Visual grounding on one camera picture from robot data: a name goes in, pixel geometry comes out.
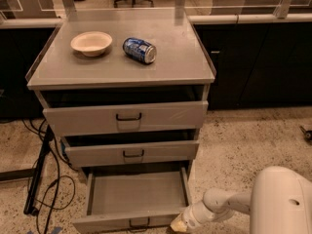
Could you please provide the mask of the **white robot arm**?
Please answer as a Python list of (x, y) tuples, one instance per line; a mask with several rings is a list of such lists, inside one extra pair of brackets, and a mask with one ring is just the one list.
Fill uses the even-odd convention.
[(236, 212), (250, 217), (250, 234), (312, 234), (312, 181), (284, 167), (268, 167), (256, 176), (251, 192), (207, 190), (171, 228), (189, 233)]

